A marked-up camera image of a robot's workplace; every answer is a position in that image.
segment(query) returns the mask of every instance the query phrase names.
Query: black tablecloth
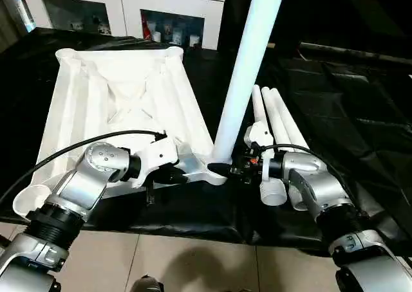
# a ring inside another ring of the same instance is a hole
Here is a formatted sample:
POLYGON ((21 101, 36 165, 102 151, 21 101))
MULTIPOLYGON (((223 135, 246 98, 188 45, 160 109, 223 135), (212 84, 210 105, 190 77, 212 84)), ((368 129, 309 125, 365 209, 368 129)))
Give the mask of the black tablecloth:
MULTIPOLYGON (((166 46, 130 37, 36 29, 2 53, 3 190, 35 164, 59 69, 54 55, 58 49, 159 47, 166 46)), ((188 50, 184 56, 213 138, 234 59, 209 50, 188 50)), ((257 78, 261 86, 278 87, 309 146, 342 172, 352 198, 399 255, 412 255, 412 80, 406 73, 404 68, 279 60, 268 50, 257 78)), ((241 132, 252 122, 249 105, 241 132)), ((1 206, 0 220, 22 223, 12 212, 14 195, 1 206)), ((156 204, 150 207, 144 192, 102 200, 85 228, 324 250, 307 212, 296 212, 289 203, 267 207, 256 187, 198 182, 161 188, 155 195, 156 204)))

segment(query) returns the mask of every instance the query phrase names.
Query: white pole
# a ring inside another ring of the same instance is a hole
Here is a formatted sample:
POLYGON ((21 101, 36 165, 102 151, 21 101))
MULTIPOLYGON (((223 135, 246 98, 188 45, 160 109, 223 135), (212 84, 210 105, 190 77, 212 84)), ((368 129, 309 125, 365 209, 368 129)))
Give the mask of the white pole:
POLYGON ((272 88, 270 92, 272 94, 272 98, 274 99, 274 103, 279 111, 283 125, 285 126, 285 129, 289 135, 290 142, 292 144, 308 148, 308 144, 304 140, 301 131, 297 127, 292 115, 288 110, 288 107, 286 106, 285 102, 281 97, 281 94, 279 94, 279 91, 276 88, 272 88))
POLYGON ((252 0, 214 142, 212 160, 229 162, 282 0, 252 0))
POLYGON ((255 115, 255 122, 263 122, 268 127, 268 121, 266 119, 265 106, 263 105, 262 95, 260 93, 260 87, 255 85, 252 92, 253 101, 253 113, 255 115))
MULTIPOLYGON (((268 111, 268 116, 270 124, 272 126, 273 135, 276 144, 290 144, 290 139, 288 132, 283 125, 282 118, 279 111, 276 108, 273 96, 268 87, 262 88, 262 96, 265 101, 266 110, 268 111)), ((282 148, 285 151, 293 152, 293 149, 282 148)))

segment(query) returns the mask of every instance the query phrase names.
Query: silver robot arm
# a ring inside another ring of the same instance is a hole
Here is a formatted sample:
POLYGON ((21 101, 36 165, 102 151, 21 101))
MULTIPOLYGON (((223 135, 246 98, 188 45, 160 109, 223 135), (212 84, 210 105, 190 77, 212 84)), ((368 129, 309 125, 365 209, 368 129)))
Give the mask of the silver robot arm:
POLYGON ((295 186, 302 195, 303 204, 340 267, 336 279, 341 291, 412 291, 411 274, 362 219, 320 159, 302 152, 286 152, 263 161, 264 167, 269 166, 269 175, 295 186))
POLYGON ((48 271, 60 271, 69 247, 104 194, 107 183, 136 179, 142 185, 150 172, 178 161, 170 138, 153 142, 130 155, 108 143, 93 143, 53 189, 41 208, 28 214, 27 229, 0 256, 0 291, 58 292, 48 271))

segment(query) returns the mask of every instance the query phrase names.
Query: tiled floor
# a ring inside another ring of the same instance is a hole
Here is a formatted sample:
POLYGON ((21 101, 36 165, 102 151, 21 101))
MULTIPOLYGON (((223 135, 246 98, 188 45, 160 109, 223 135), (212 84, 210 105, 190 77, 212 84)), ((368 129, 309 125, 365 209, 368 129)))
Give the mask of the tiled floor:
MULTIPOLYGON (((22 226, 0 223, 12 239, 22 226)), ((165 292, 338 292, 331 259, 285 248, 109 232, 81 232, 63 270, 62 292, 130 292, 150 275, 165 292)))

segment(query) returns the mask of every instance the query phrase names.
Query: cabinet door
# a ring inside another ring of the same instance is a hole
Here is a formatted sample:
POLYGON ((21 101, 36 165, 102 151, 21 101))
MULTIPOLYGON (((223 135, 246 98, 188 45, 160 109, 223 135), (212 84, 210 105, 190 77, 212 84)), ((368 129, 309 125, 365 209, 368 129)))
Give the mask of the cabinet door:
POLYGON ((122 0, 26 0, 36 26, 125 36, 122 0))
POLYGON ((123 0, 123 8, 128 35, 143 38, 149 30, 154 41, 218 47, 223 1, 123 0))

